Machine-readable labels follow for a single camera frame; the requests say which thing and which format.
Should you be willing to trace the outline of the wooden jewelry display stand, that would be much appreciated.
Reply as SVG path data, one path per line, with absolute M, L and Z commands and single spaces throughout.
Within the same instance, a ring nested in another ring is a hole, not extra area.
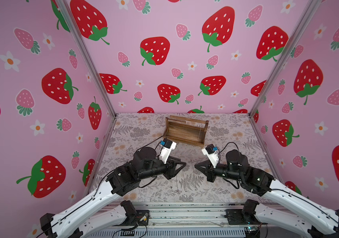
M 164 137 L 176 143 L 204 147 L 209 121 L 169 116 L 165 118 Z

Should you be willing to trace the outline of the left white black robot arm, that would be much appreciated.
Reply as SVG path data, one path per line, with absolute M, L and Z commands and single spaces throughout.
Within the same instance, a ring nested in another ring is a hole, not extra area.
M 155 149 L 143 147 L 134 153 L 131 161 L 107 174 L 98 187 L 79 202 L 61 213 L 42 216 L 42 232 L 38 237 L 86 238 L 107 227 L 130 225 L 137 214 L 130 201 L 123 201 L 108 212 L 99 211 L 139 188 L 141 180 L 160 175 L 172 179 L 185 166 L 185 162 L 172 156 L 160 160 Z

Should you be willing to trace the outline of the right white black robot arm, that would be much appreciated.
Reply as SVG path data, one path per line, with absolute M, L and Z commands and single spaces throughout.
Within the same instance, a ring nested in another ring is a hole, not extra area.
M 279 211 L 249 199 L 241 210 L 247 223 L 275 225 L 304 238 L 339 238 L 339 209 L 321 206 L 264 170 L 250 166 L 248 158 L 237 149 L 226 154 L 226 164 L 220 163 L 219 150 L 212 144 L 204 147 L 202 152 L 208 160 L 196 164 L 195 168 L 209 182 L 214 182 L 217 177 L 227 182 L 234 180 L 236 189 L 243 188 L 288 209 L 287 212 Z

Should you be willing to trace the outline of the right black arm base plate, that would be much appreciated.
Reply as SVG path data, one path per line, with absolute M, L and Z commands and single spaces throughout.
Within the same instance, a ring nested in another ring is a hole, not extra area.
M 255 211 L 246 211 L 242 209 L 227 209 L 225 218 L 228 220 L 229 225 L 260 225 L 266 224 L 260 222 L 256 217 Z

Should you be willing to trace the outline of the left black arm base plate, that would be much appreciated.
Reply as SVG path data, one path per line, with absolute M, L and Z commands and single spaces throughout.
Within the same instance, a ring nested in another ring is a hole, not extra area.
M 121 223 L 121 226 L 147 226 L 149 223 L 150 211 L 149 210 L 136 210 L 135 212 L 127 212 L 126 219 Z

